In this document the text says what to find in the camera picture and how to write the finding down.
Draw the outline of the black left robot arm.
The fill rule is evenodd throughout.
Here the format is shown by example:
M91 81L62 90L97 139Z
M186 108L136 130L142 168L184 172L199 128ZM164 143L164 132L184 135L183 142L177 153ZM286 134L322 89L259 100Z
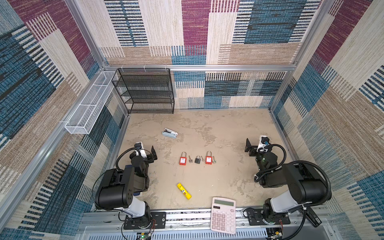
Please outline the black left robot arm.
M127 215L127 221L139 228L155 223L149 204L137 199L134 194L148 190L149 164L157 159L155 148L148 151L142 143L136 143L120 154L115 168L99 176L101 181L93 194L96 209L122 212Z

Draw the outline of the pink calculator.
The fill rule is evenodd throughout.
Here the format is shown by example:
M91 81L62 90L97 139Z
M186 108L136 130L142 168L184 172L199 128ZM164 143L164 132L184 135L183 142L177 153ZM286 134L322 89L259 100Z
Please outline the pink calculator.
M222 234L236 234L236 201L221 197L212 199L210 228Z

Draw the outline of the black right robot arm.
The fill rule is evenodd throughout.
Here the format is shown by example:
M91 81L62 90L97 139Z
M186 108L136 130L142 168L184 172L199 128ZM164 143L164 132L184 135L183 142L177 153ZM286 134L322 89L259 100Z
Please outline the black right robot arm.
M265 200L261 209L244 209L243 215L251 226L288 225L289 214L296 211L304 214L315 228L322 223L312 209L332 197L331 181L322 168L308 161L286 163L285 148L271 144L267 136L261 136L257 146L247 140L245 152L255 157L258 165L255 183L265 189L288 187L281 195Z

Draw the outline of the small black padlock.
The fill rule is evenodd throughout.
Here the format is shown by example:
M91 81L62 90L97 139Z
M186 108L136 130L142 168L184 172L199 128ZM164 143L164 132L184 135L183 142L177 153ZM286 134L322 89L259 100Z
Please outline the small black padlock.
M201 160L202 160L202 157L201 157L201 156L196 156L196 158L195 158L195 164L200 164L200 163L201 163Z

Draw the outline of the yellow glue stick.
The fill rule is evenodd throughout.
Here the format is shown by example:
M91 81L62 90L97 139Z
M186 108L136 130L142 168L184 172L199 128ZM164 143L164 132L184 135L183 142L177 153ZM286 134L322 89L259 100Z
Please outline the yellow glue stick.
M181 191L181 193L189 200L192 196L191 194L184 188L184 186L181 183L177 184L178 189Z

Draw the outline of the red padlock with key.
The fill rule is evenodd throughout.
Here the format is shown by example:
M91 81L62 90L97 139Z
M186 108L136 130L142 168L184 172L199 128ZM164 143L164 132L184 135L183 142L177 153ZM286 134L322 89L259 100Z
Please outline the red padlock with key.
M186 164L187 164L187 153L182 152L182 155L181 155L180 160L179 160L179 165L185 166Z

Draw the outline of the light blue stapler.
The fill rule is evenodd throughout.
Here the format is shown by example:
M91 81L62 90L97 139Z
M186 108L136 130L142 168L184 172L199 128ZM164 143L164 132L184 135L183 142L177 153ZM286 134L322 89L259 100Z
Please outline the light blue stapler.
M178 133L168 128L165 128L164 131L162 132L162 135L168 138L176 139L178 136Z

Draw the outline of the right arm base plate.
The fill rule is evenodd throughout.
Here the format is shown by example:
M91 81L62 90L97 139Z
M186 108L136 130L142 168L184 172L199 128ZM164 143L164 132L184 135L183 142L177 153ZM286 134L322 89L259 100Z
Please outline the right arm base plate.
M261 208L246 208L243 215L249 221L250 226L289 225L291 223L288 214L276 214L274 212L264 214Z

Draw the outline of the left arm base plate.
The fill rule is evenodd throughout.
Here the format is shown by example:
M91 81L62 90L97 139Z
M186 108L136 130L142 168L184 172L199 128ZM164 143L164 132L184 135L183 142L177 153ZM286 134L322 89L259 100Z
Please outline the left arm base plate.
M151 212L142 217L130 218L126 216L123 229L124 230L150 230L164 229L166 225L166 212Z

